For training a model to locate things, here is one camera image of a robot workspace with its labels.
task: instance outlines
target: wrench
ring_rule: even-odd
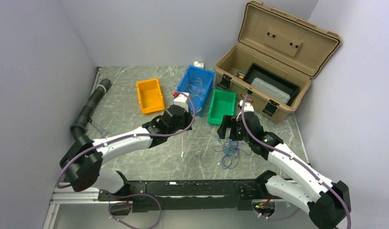
[[[111,132],[106,130],[106,129],[103,129],[101,128],[95,121],[93,121],[91,118],[89,118],[87,120],[88,122],[90,122],[90,124],[92,124],[92,126],[94,128],[96,128],[96,130],[98,130],[100,132],[100,135],[102,136],[102,138],[106,138],[106,137],[109,137]]]

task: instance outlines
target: black tube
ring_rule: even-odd
[[[100,100],[102,100],[104,94],[110,89],[111,82],[109,79],[103,79],[99,85],[100,86],[98,86],[95,91],[93,91],[92,95],[90,95],[86,105],[82,108],[75,123],[71,126],[71,132],[75,140],[85,134],[88,119],[97,107],[97,104],[99,104]]]

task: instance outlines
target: blue bin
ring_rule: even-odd
[[[201,115],[204,102],[211,91],[215,72],[189,65],[176,91],[187,92],[194,103],[197,115]]]

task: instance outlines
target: table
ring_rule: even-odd
[[[101,127],[110,130],[111,136],[141,126],[163,112],[141,114],[136,81],[158,78],[167,108],[172,104],[172,94],[186,69],[187,66],[99,68],[98,82],[108,78],[112,82],[112,87],[104,95],[91,118]],[[218,126],[207,123],[211,95],[212,93],[208,96],[202,116],[196,117],[193,130],[170,137],[166,143],[157,147],[120,156],[106,163],[104,167],[121,171],[128,180],[248,179],[256,178],[268,169],[288,178],[277,166],[254,153],[250,156],[241,153],[238,165],[234,169],[222,168],[221,158],[224,154],[214,150],[221,150],[216,137]],[[265,131],[277,134],[294,153],[308,162],[293,115],[288,115],[283,122],[276,124],[260,113],[256,114]],[[87,127],[87,134],[91,139],[100,138],[100,133],[90,124]],[[246,144],[240,149],[247,154],[251,152]]]

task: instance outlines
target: toolbox latch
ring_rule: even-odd
[[[277,111],[278,108],[279,108],[278,103],[276,103],[273,100],[269,100],[267,105],[264,107],[263,112],[271,117]]]
[[[231,87],[231,77],[224,74],[222,76],[221,82],[217,83],[217,86],[219,86],[224,90],[227,90],[228,88]]]

